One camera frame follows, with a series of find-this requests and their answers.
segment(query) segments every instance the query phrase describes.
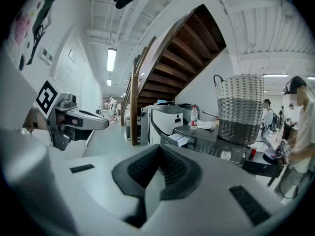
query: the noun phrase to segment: stair step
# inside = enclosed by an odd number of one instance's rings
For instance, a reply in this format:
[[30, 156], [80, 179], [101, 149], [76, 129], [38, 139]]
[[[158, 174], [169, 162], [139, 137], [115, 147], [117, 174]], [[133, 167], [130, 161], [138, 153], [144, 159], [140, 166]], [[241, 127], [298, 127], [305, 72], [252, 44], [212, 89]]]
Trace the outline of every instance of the stair step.
[[208, 32], [207, 28], [200, 21], [200, 19], [192, 14], [191, 17], [186, 21], [186, 24], [194, 31], [198, 33], [198, 36], [201, 38], [202, 42], [207, 46], [210, 52], [218, 52], [219, 48], [212, 38], [211, 34]]
[[160, 91], [160, 92], [166, 92], [171, 94], [177, 94], [177, 90], [174, 88], [168, 88], [165, 86], [160, 86], [152, 83], [146, 83], [144, 85], [144, 89], [146, 90], [152, 90], [152, 91]]
[[159, 82], [161, 84], [166, 85], [167, 87], [171, 86], [171, 87], [176, 87], [176, 88], [180, 88], [180, 89], [182, 89], [184, 87], [184, 83], [178, 82], [176, 80], [172, 80], [170, 78], [167, 78], [167, 77], [155, 74], [155, 73], [153, 73], [149, 76], [149, 80]]
[[173, 94], [162, 93], [162, 92], [153, 92], [143, 90], [140, 94], [140, 97], [152, 97], [152, 98], [160, 98], [161, 100], [172, 100], [174, 98]]
[[199, 18], [199, 20], [203, 23], [203, 25], [207, 28], [208, 32], [216, 42], [219, 49], [223, 49], [226, 47], [224, 38], [221, 34], [220, 28], [218, 27], [216, 21], [212, 17], [211, 13], [208, 11], [207, 7], [201, 5], [195, 10], [195, 15]]
[[204, 42], [202, 42], [201, 38], [189, 27], [189, 25], [184, 24], [184, 29], [181, 29], [177, 35], [181, 39], [190, 39], [191, 38], [191, 44], [189, 46], [193, 45], [194, 42], [196, 43], [196, 47], [200, 52], [200, 55], [203, 59], [209, 59], [210, 58], [210, 52]]
[[201, 58], [184, 41], [175, 36], [172, 39], [172, 43], [183, 54], [182, 57], [187, 57], [188, 59], [191, 60], [192, 63], [194, 63], [194, 65], [203, 67], [203, 62]]
[[138, 97], [138, 103], [150, 103], [153, 104], [158, 101], [158, 98], [150, 98], [150, 97]]
[[181, 73], [180, 71], [160, 62], [156, 64], [155, 69], [154, 69], [154, 72], [159, 72], [159, 71], [173, 78], [180, 79], [181, 81], [184, 81], [184, 82], [189, 81], [189, 76], [187, 76], [186, 74]]
[[163, 53], [163, 56], [166, 57], [167, 59], [171, 60], [172, 62], [176, 63], [185, 72], [192, 74], [192, 75], [197, 74], [196, 69], [193, 66], [191, 66], [185, 60], [181, 59], [180, 57], [173, 54], [169, 50], [165, 50]]

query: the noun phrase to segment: bag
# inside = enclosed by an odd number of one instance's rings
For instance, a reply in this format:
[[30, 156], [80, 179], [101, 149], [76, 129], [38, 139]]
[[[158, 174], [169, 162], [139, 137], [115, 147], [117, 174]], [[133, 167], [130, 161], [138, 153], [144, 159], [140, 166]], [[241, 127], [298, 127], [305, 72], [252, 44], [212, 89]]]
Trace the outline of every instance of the bag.
[[274, 111], [272, 109], [270, 109], [273, 113], [273, 118], [272, 118], [272, 123], [269, 125], [269, 129], [272, 131], [272, 132], [275, 132], [276, 131], [276, 127], [277, 127], [277, 115], [274, 113]]

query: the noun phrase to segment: black handle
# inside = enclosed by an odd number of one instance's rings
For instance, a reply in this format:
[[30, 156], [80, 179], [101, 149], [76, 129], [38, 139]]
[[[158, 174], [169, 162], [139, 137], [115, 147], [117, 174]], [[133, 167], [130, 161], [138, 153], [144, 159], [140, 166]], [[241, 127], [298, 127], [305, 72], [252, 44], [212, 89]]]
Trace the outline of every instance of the black handle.
[[224, 81], [224, 79], [223, 79], [220, 75], [216, 74], [215, 76], [213, 76], [213, 80], [214, 80], [214, 82], [215, 82], [215, 87], [217, 86], [217, 83], [216, 83], [216, 76], [218, 76], [218, 77], [220, 78], [221, 82]]

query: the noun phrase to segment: red cup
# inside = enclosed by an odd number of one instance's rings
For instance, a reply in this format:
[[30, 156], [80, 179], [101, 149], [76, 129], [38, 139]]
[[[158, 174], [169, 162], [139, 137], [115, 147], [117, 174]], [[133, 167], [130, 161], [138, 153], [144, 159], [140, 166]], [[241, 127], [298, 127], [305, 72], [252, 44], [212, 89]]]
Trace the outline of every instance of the red cup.
[[251, 156], [255, 156], [256, 151], [257, 151], [257, 148], [256, 147], [252, 147]]

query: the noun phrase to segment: white ceiling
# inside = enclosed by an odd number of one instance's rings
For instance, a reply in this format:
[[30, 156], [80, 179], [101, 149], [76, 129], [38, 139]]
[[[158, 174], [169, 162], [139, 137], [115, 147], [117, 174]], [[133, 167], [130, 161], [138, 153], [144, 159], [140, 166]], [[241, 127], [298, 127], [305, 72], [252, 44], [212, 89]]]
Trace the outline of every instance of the white ceiling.
[[[118, 10], [112, 0], [91, 0], [91, 27], [85, 33], [90, 35], [95, 62], [102, 71], [103, 95], [120, 96], [125, 92], [132, 70], [130, 61], [141, 53], [139, 45], [172, 1], [135, 0]], [[315, 75], [314, 37], [290, 0], [218, 1], [224, 8], [223, 16], [232, 25], [239, 73], [290, 75], [284, 79], [265, 79], [268, 94], [280, 94], [292, 76]], [[227, 35], [223, 37], [232, 53]], [[118, 50], [114, 72], [106, 69], [109, 47]], [[112, 80], [111, 87], [107, 86], [108, 78]]]

